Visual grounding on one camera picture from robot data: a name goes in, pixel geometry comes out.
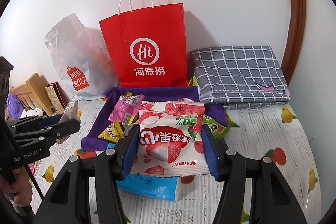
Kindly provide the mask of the person left hand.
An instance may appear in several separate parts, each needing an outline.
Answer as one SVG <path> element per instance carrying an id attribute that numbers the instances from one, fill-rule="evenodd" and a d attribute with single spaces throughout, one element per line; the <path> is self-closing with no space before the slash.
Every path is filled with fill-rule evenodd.
<path id="1" fill-rule="evenodd" d="M 14 174 L 16 179 L 11 184 L 3 176 L 0 176 L 1 191 L 16 194 L 14 201 L 17 205 L 29 206 L 33 197 L 29 174 L 24 167 L 14 170 Z"/>

